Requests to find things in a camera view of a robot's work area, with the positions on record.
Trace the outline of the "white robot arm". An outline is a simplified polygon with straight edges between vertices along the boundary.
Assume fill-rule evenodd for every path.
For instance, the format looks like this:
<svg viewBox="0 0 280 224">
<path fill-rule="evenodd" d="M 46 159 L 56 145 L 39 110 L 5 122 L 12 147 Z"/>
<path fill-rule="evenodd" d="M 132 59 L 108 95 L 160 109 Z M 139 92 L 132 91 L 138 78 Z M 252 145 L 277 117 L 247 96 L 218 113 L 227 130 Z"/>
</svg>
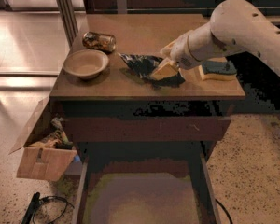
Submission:
<svg viewBox="0 0 280 224">
<path fill-rule="evenodd" d="M 248 52 L 280 77 L 280 28 L 246 0 L 226 0 L 208 23 L 189 30 L 161 49 L 165 59 L 151 73 L 161 80 L 202 62 Z"/>
</svg>

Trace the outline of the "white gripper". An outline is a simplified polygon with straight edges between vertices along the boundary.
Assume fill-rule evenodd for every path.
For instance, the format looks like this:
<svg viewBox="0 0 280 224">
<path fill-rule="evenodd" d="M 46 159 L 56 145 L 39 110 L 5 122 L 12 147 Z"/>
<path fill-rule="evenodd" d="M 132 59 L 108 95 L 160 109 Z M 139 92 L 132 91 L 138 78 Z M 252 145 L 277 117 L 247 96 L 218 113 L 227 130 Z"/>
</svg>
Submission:
<svg viewBox="0 0 280 224">
<path fill-rule="evenodd" d="M 164 78 L 175 76 L 179 67 L 185 70 L 192 69 L 200 63 L 191 55 L 189 49 L 189 35 L 191 30 L 179 36 L 160 50 L 160 54 L 169 57 L 165 58 L 151 73 L 150 77 L 154 80 L 162 80 Z"/>
</svg>

